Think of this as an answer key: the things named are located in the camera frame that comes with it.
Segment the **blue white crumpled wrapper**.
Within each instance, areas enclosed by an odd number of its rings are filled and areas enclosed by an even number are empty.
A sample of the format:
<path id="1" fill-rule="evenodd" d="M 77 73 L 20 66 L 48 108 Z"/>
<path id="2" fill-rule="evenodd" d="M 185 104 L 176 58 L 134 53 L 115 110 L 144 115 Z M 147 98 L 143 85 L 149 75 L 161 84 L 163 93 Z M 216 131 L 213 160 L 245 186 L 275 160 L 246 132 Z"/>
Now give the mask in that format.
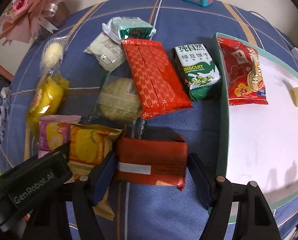
<path id="1" fill-rule="evenodd" d="M 0 92 L 0 145 L 4 139 L 4 131 L 9 115 L 11 99 L 11 90 L 9 87 L 3 87 Z"/>

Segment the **cream snack packet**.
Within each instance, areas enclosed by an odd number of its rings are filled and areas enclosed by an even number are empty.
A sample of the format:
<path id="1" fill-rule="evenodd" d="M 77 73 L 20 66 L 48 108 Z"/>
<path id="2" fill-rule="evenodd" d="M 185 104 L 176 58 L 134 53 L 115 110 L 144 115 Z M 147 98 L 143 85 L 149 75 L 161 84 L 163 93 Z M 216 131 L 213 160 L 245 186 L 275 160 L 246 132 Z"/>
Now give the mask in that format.
<path id="1" fill-rule="evenodd" d="M 108 72 L 113 72 L 126 61 L 122 46 L 112 41 L 104 32 L 97 36 L 84 53 L 96 57 L 100 66 Z"/>

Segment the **clear wrapped white ball snack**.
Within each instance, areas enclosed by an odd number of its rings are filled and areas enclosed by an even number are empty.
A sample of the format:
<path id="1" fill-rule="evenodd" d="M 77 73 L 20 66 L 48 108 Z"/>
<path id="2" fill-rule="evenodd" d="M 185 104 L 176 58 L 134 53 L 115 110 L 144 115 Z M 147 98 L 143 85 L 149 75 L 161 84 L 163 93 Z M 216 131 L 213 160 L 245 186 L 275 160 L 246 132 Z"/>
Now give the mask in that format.
<path id="1" fill-rule="evenodd" d="M 68 45 L 69 36 L 54 37 L 46 43 L 40 60 L 41 74 L 51 74 L 60 69 Z"/>

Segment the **red festive snack packet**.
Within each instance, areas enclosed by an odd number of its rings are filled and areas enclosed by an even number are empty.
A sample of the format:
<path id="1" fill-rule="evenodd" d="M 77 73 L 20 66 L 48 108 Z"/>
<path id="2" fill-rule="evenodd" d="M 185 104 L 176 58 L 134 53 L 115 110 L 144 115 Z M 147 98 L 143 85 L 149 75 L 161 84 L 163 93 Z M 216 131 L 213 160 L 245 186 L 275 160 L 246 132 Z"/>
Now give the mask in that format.
<path id="1" fill-rule="evenodd" d="M 228 78 L 229 104 L 231 106 L 267 105 L 258 51 L 230 38 L 218 37 L 217 41 Z"/>

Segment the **pink snack packet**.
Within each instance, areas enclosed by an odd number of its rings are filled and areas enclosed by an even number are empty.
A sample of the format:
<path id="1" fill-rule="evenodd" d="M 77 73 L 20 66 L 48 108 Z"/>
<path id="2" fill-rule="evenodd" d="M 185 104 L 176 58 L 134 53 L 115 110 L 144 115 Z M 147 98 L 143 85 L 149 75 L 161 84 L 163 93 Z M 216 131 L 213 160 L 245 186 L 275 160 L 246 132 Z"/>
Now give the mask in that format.
<path id="1" fill-rule="evenodd" d="M 79 115 L 45 115 L 39 118 L 38 158 L 69 141 L 71 124 L 79 124 Z"/>

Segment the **round green cake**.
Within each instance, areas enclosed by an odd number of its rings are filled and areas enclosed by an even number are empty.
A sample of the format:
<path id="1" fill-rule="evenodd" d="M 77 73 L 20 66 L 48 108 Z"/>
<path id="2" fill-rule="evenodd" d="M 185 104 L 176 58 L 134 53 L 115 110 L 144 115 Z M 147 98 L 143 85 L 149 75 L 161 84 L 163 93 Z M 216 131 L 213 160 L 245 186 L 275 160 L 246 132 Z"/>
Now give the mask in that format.
<path id="1" fill-rule="evenodd" d="M 108 76 L 104 81 L 89 120 L 106 118 L 130 123 L 140 117 L 140 99 L 132 79 Z"/>

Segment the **blue plaid tablecloth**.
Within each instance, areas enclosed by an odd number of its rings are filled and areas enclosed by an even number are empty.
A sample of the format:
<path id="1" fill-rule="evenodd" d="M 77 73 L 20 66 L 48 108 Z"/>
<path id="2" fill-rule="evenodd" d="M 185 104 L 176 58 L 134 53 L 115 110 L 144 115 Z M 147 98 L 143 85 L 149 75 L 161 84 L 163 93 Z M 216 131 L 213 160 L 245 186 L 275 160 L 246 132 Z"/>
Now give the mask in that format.
<path id="1" fill-rule="evenodd" d="M 87 117 L 96 104 L 97 92 L 105 71 L 95 57 L 83 52 L 101 32 L 101 23 L 115 16 L 138 16 L 157 29 L 153 40 L 162 42 L 169 57 L 175 46 L 203 43 L 214 58 L 213 37 L 235 37 L 250 47 L 240 23 L 255 37 L 257 50 L 263 49 L 288 64 L 298 73 L 298 63 L 285 39 L 268 22 L 230 5 L 242 20 L 220 1 L 206 8 L 182 0 L 109 0 L 101 3 L 78 26 L 71 38 L 60 68 L 69 80 L 69 93 L 61 110 L 64 114 Z M 26 113 L 40 78 L 39 61 L 47 41 L 35 42 L 24 56 L 11 83 L 9 115 L 0 146 L 0 169 L 7 171 L 23 161 Z M 215 169 L 218 161 L 220 100 L 193 102 L 194 109 L 177 111 L 148 121 L 137 121 L 131 131 L 144 139 L 167 139 L 179 133 L 202 162 Z M 99 219 L 106 239 L 198 239 L 208 212 L 199 204 L 189 171 L 182 192 L 162 186 L 116 183 L 110 188 L 109 202 L 116 217 L 113 222 Z M 281 238 L 298 224 L 298 197 L 272 210 Z"/>

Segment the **yellow soft bread packet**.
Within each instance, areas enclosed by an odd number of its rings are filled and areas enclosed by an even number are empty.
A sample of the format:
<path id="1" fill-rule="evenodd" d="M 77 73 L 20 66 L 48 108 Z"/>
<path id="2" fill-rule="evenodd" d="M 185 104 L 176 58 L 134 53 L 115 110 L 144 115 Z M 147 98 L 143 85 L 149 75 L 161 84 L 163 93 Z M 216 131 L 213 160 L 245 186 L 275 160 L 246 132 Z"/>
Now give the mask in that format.
<path id="1" fill-rule="evenodd" d="M 35 96 L 27 112 L 27 122 L 33 133 L 39 132 L 39 118 L 57 112 L 69 89 L 69 82 L 56 72 L 47 77 Z"/>

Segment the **green bean biscuit packet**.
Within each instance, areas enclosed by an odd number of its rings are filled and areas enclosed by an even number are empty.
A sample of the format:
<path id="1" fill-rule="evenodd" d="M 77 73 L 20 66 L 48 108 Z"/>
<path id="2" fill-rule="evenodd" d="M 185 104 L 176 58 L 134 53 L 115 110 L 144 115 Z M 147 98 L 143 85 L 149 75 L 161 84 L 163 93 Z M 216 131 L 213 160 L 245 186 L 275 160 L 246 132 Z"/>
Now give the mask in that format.
<path id="1" fill-rule="evenodd" d="M 202 43 L 180 45 L 173 48 L 172 52 L 193 101 L 215 93 L 221 81 L 220 71 Z"/>

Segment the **pink flower bouquet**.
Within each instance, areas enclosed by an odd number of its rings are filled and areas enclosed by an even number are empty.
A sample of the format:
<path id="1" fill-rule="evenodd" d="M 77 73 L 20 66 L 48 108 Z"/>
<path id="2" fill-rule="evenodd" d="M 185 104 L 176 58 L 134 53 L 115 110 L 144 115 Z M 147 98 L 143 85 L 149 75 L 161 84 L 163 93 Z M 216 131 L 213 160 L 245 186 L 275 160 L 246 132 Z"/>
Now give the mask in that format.
<path id="1" fill-rule="evenodd" d="M 47 0 L 12 0 L 0 20 L 0 40 L 29 43 L 39 32 L 39 17 L 46 4 Z"/>

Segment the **dark red boxy packet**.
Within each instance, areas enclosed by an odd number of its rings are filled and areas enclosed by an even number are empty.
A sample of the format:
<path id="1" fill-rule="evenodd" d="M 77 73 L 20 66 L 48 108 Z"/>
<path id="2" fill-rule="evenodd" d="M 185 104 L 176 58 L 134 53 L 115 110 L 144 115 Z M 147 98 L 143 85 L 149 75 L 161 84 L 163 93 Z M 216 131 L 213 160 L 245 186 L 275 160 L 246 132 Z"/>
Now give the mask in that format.
<path id="1" fill-rule="evenodd" d="M 182 137 L 176 140 L 123 137 L 117 142 L 116 155 L 118 180 L 173 186 L 180 191 L 185 187 L 188 145 Z"/>

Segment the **green white snack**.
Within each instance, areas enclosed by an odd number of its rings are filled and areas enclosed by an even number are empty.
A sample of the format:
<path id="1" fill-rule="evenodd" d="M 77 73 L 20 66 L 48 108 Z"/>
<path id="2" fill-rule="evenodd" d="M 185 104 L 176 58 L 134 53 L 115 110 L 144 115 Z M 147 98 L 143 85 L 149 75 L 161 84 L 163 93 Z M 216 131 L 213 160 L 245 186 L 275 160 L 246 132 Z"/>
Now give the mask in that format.
<path id="1" fill-rule="evenodd" d="M 139 17 L 113 17 L 102 24 L 103 32 L 115 43 L 129 38 L 150 39 L 156 29 Z"/>

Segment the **red gold patterned packet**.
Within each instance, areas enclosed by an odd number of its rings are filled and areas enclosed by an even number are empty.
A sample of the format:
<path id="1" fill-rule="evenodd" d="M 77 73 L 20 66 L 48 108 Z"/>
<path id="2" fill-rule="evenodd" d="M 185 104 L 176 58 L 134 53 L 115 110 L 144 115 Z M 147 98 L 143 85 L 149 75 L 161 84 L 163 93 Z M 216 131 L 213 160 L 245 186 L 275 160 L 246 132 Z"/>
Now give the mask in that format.
<path id="1" fill-rule="evenodd" d="M 129 38 L 121 44 L 140 99 L 142 119 L 192 108 L 162 43 Z"/>

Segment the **teal rimmed white tray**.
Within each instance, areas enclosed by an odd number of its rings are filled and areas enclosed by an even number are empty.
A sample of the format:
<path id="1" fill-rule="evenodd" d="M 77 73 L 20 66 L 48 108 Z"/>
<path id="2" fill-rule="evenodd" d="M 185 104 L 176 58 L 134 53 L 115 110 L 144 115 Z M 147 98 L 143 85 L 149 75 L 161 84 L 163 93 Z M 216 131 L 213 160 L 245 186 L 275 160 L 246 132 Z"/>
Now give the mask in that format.
<path id="1" fill-rule="evenodd" d="M 218 175 L 229 181 L 257 182 L 270 208 L 279 209 L 298 197 L 298 107 L 291 90 L 298 73 L 269 52 L 259 49 L 267 105 L 229 105 L 229 78 L 220 45 L 213 38 L 214 61 L 221 73 Z"/>

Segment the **orange yellow cake packet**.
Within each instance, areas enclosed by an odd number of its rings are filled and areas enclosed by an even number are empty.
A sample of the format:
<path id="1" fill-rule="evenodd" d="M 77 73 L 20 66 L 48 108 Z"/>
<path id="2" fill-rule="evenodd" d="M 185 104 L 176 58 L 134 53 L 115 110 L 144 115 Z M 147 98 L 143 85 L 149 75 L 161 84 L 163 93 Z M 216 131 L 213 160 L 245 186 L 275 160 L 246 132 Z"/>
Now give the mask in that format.
<path id="1" fill-rule="evenodd" d="M 73 176 L 72 183 L 84 175 L 89 175 L 92 168 L 99 166 L 112 150 L 113 143 L 120 137 L 122 129 L 102 125 L 71 125 L 69 167 Z"/>

